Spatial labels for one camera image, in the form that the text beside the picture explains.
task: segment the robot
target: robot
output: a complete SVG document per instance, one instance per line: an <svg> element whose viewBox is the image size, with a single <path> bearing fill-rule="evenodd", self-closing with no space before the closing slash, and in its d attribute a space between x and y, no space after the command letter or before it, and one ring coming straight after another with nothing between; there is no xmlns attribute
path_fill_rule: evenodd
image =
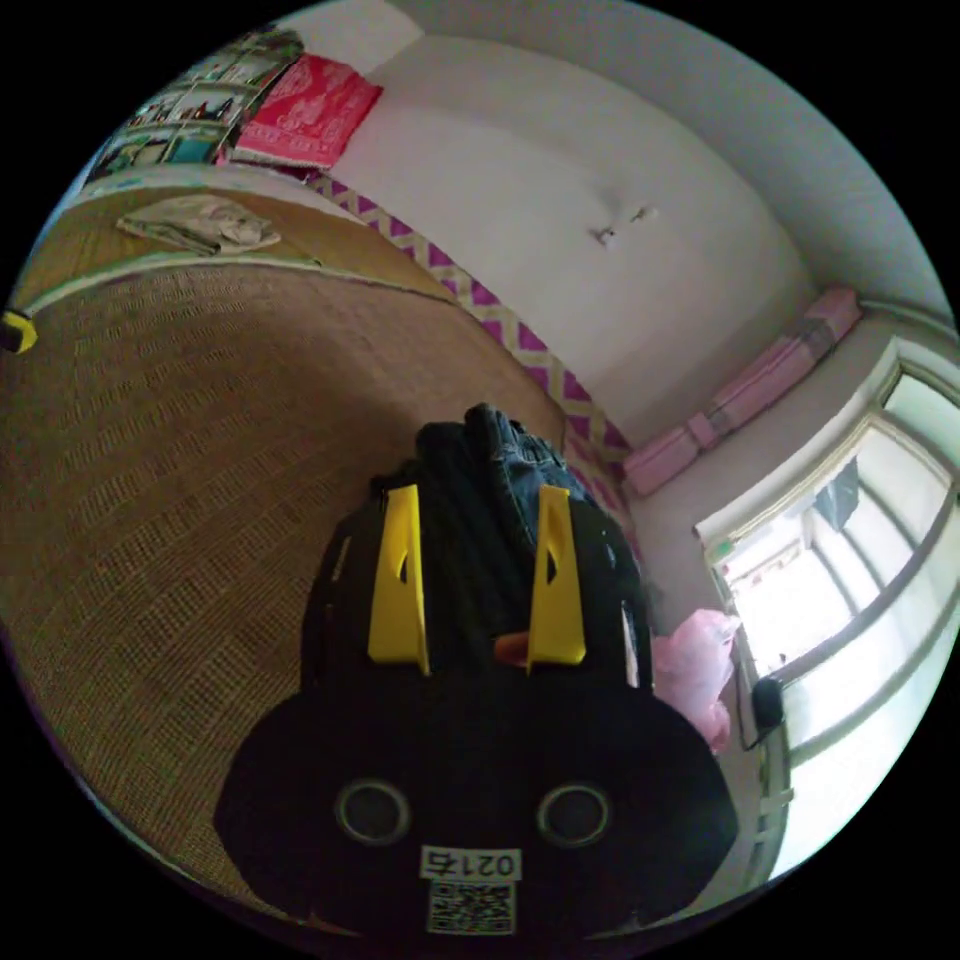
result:
<svg viewBox="0 0 960 960"><path fill-rule="evenodd" d="M653 695L615 521L541 488L517 669L461 622L442 589L457 558L421 542L421 509L415 485L391 490L328 545L300 690L250 732L215 812L240 875L358 950L523 954L688 906L737 817L705 740Z"/></svg>

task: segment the black cable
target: black cable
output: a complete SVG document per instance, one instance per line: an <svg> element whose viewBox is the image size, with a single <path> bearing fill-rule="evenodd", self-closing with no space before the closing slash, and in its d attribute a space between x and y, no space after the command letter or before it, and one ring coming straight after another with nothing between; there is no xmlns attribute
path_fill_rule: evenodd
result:
<svg viewBox="0 0 960 960"><path fill-rule="evenodd" d="M737 678L736 678L736 685L737 685L737 729L738 729L738 732L739 732L739 734L740 734L740 747L741 747L741 749L743 750L744 753L748 753L749 751L755 749L755 748L758 747L761 743L763 743L763 741L766 740L766 738L767 738L768 736L770 736L770 734L773 732L773 730L765 730L762 734L760 734L760 735L757 737L756 740L753 741L753 743L751 743L749 746L747 746L746 738L745 738L744 735L743 735L743 705L742 705L742 698L741 698L741 694L740 694L740 674L742 673L742 671L743 671L743 659L742 659L742 655L741 655L740 651L738 650L738 651L737 651Z"/></svg>

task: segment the yellow object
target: yellow object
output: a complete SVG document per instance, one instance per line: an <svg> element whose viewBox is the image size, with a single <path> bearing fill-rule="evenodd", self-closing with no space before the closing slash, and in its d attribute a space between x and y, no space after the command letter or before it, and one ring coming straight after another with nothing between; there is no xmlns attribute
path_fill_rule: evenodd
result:
<svg viewBox="0 0 960 960"><path fill-rule="evenodd" d="M26 353L37 342L33 321L16 310L4 310L2 342L10 353Z"/></svg>
<svg viewBox="0 0 960 960"><path fill-rule="evenodd" d="M416 663L430 675L416 486L387 495L367 652L374 663Z"/></svg>
<svg viewBox="0 0 960 960"><path fill-rule="evenodd" d="M569 490L540 488L539 528L528 674L535 663L576 666L587 653Z"/></svg>

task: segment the woven bamboo mat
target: woven bamboo mat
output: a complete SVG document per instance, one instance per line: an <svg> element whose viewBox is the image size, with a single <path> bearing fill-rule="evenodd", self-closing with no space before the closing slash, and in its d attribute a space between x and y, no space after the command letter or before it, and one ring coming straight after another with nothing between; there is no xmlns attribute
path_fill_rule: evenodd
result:
<svg viewBox="0 0 960 960"><path fill-rule="evenodd" d="M211 825L234 750L294 692L335 523L429 420L559 408L460 307L278 267L68 296L0 363L0 617L80 776L256 904Z"/></svg>
<svg viewBox="0 0 960 960"><path fill-rule="evenodd" d="M13 302L30 303L63 283L137 257L176 252L171 244L132 237L117 229L116 223L124 214L141 207L193 193L227 197L269 220L281 239L260 253L292 260L318 260L336 270L452 299L439 280L366 224L243 191L164 187L126 190L67 210L25 266Z"/></svg>

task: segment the pink folded blanket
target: pink folded blanket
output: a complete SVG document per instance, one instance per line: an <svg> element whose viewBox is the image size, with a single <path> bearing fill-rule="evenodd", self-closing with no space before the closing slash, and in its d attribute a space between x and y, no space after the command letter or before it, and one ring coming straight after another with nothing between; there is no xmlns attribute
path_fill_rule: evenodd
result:
<svg viewBox="0 0 960 960"><path fill-rule="evenodd" d="M304 54L244 128L234 156L327 170L382 92L344 63Z"/></svg>
<svg viewBox="0 0 960 960"><path fill-rule="evenodd" d="M781 336L707 407L624 461L631 486L648 496L799 383L863 316L856 292L827 290L795 329Z"/></svg>

